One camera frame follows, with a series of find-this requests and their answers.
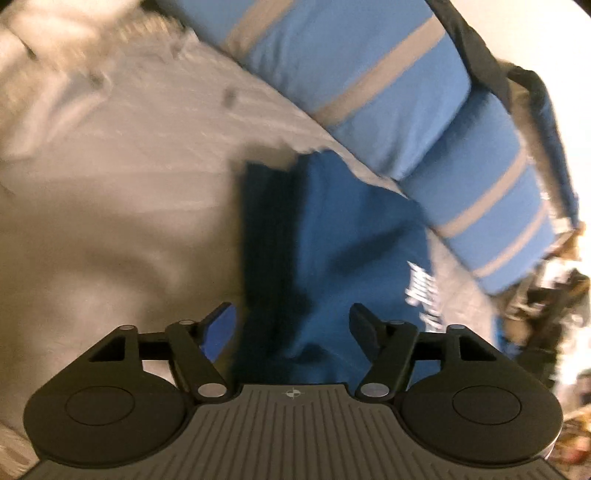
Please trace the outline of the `beige folded comforter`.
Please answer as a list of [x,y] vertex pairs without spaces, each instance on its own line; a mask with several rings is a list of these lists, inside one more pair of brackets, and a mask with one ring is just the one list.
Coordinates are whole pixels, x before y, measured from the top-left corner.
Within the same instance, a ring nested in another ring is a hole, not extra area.
[[133,11],[137,1],[3,1],[1,71],[28,56],[55,59],[71,46],[97,40]]

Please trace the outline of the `blue striped pillow right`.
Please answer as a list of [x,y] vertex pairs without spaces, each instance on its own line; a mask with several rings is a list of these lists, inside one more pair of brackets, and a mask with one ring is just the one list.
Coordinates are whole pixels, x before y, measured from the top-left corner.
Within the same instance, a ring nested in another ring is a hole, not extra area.
[[471,92],[400,185],[490,295],[525,277],[554,241],[535,167],[503,104],[485,90]]

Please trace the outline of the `blue striped pillow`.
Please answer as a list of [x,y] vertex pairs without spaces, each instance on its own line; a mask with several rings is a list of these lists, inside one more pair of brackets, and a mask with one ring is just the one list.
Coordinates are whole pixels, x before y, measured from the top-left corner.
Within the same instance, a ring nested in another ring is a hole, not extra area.
[[535,167],[503,104],[485,90],[471,92],[400,185],[490,295],[525,277],[554,241]]
[[471,81],[424,1],[164,1],[161,8],[401,179],[465,103]]

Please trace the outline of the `black garment behind pillows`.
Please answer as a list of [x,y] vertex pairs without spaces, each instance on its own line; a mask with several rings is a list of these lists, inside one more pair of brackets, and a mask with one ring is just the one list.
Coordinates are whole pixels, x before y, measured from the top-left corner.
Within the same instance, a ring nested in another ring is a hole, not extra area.
[[530,110],[534,114],[552,112],[549,92],[536,72],[511,63],[502,66],[482,37],[467,23],[451,1],[432,0],[428,1],[428,5],[450,35],[471,79],[493,93],[508,112],[512,110],[509,81],[526,89],[529,93]]

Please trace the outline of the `blue striped pillow left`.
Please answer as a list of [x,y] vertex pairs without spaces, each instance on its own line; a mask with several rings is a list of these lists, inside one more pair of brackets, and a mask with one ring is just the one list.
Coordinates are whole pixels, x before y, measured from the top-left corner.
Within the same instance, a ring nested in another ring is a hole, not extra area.
[[424,1],[164,1],[161,8],[401,179],[465,103],[471,81]]

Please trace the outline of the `dark blue sweatshirt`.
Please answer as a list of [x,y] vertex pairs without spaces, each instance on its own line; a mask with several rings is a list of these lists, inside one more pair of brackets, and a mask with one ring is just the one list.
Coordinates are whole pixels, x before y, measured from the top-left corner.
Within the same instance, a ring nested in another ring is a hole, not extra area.
[[250,163],[242,222],[237,382],[356,388],[370,369],[349,330],[358,303],[384,321],[443,331],[419,206],[356,178],[334,151],[301,155],[287,170]]

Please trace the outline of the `folded dark blue blanket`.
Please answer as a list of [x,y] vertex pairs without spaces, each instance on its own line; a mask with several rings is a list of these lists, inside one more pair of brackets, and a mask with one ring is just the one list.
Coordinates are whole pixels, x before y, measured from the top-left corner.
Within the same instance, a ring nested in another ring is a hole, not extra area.
[[572,226],[578,228],[580,224],[579,200],[571,182],[553,104],[541,77],[530,70],[527,71],[527,74],[529,76],[530,112],[541,135],[541,143],[550,160],[554,178],[558,183],[565,213]]

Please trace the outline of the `quilted beige bedspread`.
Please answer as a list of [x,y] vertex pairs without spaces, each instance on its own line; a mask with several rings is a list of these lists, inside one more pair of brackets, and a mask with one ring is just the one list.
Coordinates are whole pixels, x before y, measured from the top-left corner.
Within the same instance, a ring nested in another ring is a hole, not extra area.
[[[101,73],[103,105],[62,140],[1,172],[1,415],[23,415],[61,478],[129,477],[158,463],[238,468],[256,452],[346,428],[325,393],[345,383],[242,384],[246,318],[242,183],[250,163],[287,170],[331,150],[356,178],[401,195],[306,114],[192,32],[137,41]],[[493,306],[427,229],[444,329],[496,335]],[[228,400],[177,387],[168,325],[223,302],[238,326],[214,366]]]

